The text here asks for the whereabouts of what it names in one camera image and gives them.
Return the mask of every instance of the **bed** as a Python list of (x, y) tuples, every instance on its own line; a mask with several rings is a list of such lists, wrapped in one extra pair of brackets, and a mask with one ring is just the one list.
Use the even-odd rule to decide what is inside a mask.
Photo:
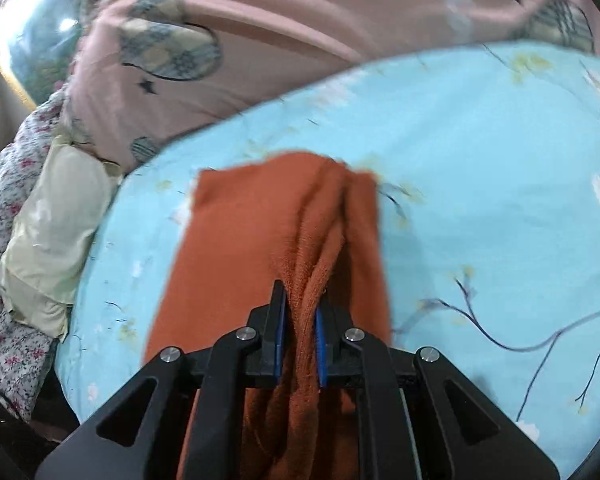
[[(378, 176), (394, 344), (440, 348), (562, 478), (600, 478), (600, 18), (591, 0), (558, 3), (511, 27), (521, 42), (366, 64), (176, 140), (132, 172), (94, 240), (67, 339), (57, 351), (36, 343), (22, 412), (54, 353), (81, 422), (138, 370), (200, 169), (304, 149)], [(42, 108), (50, 128), (63, 100)], [(0, 200), (22, 160), (0, 165)], [(16, 209), (4, 204), (8, 240)], [(20, 340), (2, 343), (29, 363)]]

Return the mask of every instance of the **metal screw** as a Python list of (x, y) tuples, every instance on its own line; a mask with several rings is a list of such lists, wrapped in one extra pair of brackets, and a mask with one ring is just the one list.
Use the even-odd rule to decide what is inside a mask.
[(365, 333), (363, 330), (354, 327), (349, 328), (344, 333), (344, 337), (347, 338), (347, 341), (352, 341), (355, 343), (356, 341), (362, 341), (365, 338)]
[(235, 336), (240, 340), (240, 341), (249, 341), (251, 339), (253, 339), (254, 337), (256, 337), (256, 331), (254, 328), (251, 328), (250, 326), (243, 326), (242, 328), (239, 328), (238, 330), (235, 331)]
[(440, 352), (431, 346), (425, 346), (420, 350), (420, 358), (427, 363), (435, 363), (440, 359)]
[(178, 350), (175, 346), (169, 346), (160, 352), (160, 359), (162, 359), (165, 363), (173, 363), (177, 361), (180, 357), (180, 350)]

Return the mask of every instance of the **pillow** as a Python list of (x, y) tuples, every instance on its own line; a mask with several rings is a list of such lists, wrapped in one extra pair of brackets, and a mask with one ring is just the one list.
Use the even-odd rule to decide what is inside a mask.
[(54, 141), (14, 220), (0, 260), (0, 292), (14, 320), (62, 340), (91, 239), (122, 172), (61, 142)]

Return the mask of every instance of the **towel fold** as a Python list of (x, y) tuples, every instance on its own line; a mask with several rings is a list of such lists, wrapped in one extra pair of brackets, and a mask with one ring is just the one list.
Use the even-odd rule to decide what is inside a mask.
[(273, 391), (247, 392), (240, 476), (356, 478), (354, 407), (318, 389), (314, 317), (327, 290), (355, 325), (390, 338), (370, 174), (311, 153), (203, 171), (146, 357), (213, 345), (268, 303), (276, 279), (290, 305), (283, 376)]

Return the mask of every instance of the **floral bedsheet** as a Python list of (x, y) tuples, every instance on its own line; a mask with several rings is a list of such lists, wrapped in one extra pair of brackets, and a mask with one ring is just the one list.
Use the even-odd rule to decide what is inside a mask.
[[(0, 257), (11, 238), (13, 218), (42, 170), (63, 99), (63, 90), (53, 94), (22, 123), (15, 140), (0, 153)], [(42, 332), (12, 320), (0, 298), (0, 390), (25, 419), (50, 369), (51, 343)]]
[(600, 57), (528, 41), (366, 64), (129, 174), (58, 345), (78, 420), (141, 367), (199, 171), (287, 150), (376, 174), (394, 346), (438, 348), (568, 478), (600, 439)]

